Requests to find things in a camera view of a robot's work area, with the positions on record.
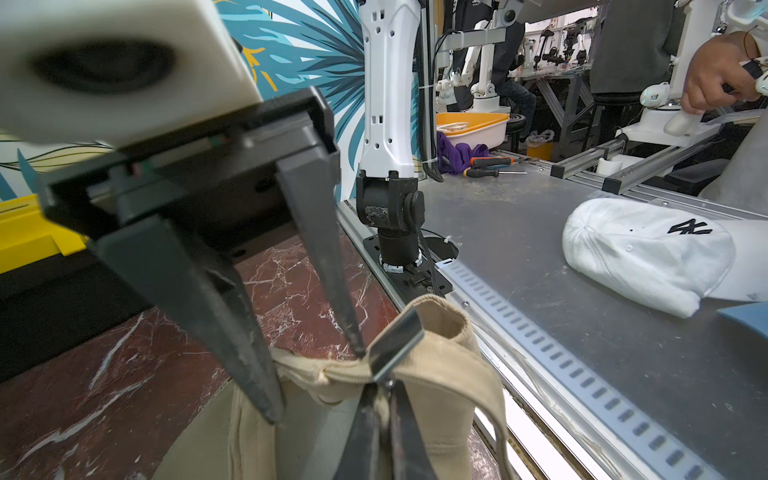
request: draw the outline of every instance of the workbench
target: workbench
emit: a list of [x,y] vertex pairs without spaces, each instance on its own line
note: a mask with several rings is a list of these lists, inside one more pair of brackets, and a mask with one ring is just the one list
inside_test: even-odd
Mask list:
[[[420,184],[425,228],[459,245],[456,262],[439,264],[457,301],[496,322],[499,342],[525,359],[526,381],[549,396],[566,428],[578,424],[567,412],[597,419],[594,431],[607,427],[603,438],[577,435],[604,464],[628,447],[661,478],[768,478],[768,341],[717,314],[736,303],[705,299],[696,315],[679,319],[570,268],[561,246],[566,219],[610,194],[588,172],[561,180],[542,162],[512,168],[528,174]],[[713,219],[740,215],[644,185],[625,197]],[[536,384],[545,377],[574,405]]]

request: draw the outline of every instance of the yellow object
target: yellow object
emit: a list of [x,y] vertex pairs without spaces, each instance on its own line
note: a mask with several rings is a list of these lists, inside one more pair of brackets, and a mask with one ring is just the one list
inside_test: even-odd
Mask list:
[[453,135],[463,135],[480,130],[481,128],[489,127],[491,125],[499,124],[501,122],[507,122],[509,120],[509,114],[476,114],[472,112],[456,112],[456,113],[442,113],[437,114],[437,126],[467,123],[468,127],[464,130],[445,132],[445,135],[451,137]]
[[539,147],[528,147],[528,151],[525,154],[529,157],[549,161],[552,159],[552,145],[552,142],[548,142]]
[[47,221],[37,195],[0,203],[0,273],[85,249],[87,238]]

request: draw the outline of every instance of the white plastic bag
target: white plastic bag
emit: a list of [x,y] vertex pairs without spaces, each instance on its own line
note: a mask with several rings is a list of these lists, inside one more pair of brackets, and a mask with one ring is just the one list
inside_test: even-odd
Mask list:
[[525,145],[529,148],[540,147],[541,145],[548,144],[554,140],[554,132],[552,130],[544,130],[539,134],[537,131],[532,131],[528,138],[525,139]]

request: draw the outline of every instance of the white baseball cap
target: white baseball cap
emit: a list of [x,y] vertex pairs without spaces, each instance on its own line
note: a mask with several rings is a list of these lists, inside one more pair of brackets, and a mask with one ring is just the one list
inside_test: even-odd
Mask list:
[[768,300],[768,221],[713,221],[621,198],[576,208],[563,230],[570,266],[645,306],[687,318],[704,297]]

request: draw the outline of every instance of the embroidered logo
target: embroidered logo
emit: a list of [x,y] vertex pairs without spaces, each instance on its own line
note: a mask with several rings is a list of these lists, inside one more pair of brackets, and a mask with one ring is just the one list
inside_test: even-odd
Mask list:
[[679,223],[673,226],[667,233],[680,232],[680,235],[707,235],[708,233],[712,233],[712,229],[696,230],[697,228],[706,226],[707,224],[705,222],[696,223],[696,219],[692,218],[687,222]]

